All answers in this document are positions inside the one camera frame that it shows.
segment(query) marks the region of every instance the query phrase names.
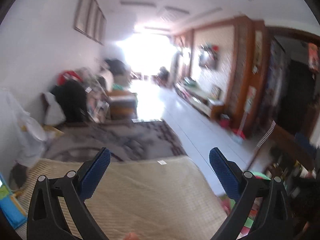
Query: silver screw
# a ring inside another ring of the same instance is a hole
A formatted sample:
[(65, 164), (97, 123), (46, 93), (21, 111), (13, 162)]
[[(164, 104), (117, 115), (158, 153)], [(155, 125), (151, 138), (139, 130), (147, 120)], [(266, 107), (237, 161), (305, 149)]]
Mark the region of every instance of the silver screw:
[(69, 171), (69, 172), (67, 173), (68, 178), (73, 178), (75, 175), (76, 175), (76, 172), (75, 172), (75, 171)]
[(250, 178), (252, 178), (252, 173), (251, 173), (250, 171), (246, 171), (246, 172), (244, 173), (244, 176), (245, 176), (246, 178), (250, 179)]
[(275, 177), (275, 181), (280, 183), (281, 182), (281, 178), (277, 176), (277, 177)]
[(45, 176), (44, 176), (44, 175), (41, 175), (41, 176), (39, 176), (39, 178), (38, 178), (39, 181), (44, 181), (44, 179), (45, 179)]

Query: blue gripper pad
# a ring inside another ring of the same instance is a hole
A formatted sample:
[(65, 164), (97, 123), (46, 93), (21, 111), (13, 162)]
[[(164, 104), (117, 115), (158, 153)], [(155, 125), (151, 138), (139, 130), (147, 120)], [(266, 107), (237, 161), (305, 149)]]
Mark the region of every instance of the blue gripper pad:
[(107, 148), (97, 156), (82, 180), (79, 182), (78, 195), (83, 201), (91, 198), (103, 174), (110, 164), (111, 153)]
[(209, 161), (228, 197), (237, 202), (241, 196), (240, 168), (234, 162), (228, 161), (217, 147), (210, 151)]

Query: white tile floor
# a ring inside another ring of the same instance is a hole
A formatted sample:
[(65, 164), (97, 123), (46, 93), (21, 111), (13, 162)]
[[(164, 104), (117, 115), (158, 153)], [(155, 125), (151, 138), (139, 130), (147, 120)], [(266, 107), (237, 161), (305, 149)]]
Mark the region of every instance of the white tile floor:
[[(242, 145), (236, 143), (228, 131), (211, 122), (173, 90), (143, 81), (133, 81), (130, 90), (138, 94), (138, 117), (164, 119), (178, 135), (188, 156), (199, 167), (216, 195), (223, 194), (224, 190), (209, 163), (212, 148), (218, 147), (228, 160), (245, 169), (259, 138), (245, 141)], [(253, 170), (261, 171), (267, 159), (265, 156), (259, 158)]]

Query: blue and green package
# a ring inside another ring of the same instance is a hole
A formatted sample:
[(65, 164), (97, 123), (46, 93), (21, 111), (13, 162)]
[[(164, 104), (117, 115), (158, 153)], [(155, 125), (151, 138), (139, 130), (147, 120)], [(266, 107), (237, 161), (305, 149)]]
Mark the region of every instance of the blue and green package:
[(10, 225), (17, 229), (27, 221), (27, 214), (20, 206), (12, 191), (6, 185), (2, 175), (0, 174), (0, 208)]

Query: beige tablecloth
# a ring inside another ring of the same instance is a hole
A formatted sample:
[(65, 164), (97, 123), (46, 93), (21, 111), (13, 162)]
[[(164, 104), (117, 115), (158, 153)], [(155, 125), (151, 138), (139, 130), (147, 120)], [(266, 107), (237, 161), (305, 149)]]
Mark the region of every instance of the beige tablecloth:
[[(141, 240), (209, 240), (226, 218), (218, 198), (187, 156), (157, 161), (111, 163), (93, 197), (85, 201), (110, 240), (136, 232)], [(38, 176), (64, 176), (81, 163), (42, 159), (29, 174), (28, 186), (19, 198), (28, 210)], [(80, 236), (63, 199), (67, 223)], [(25, 238), (26, 225), (18, 233)]]

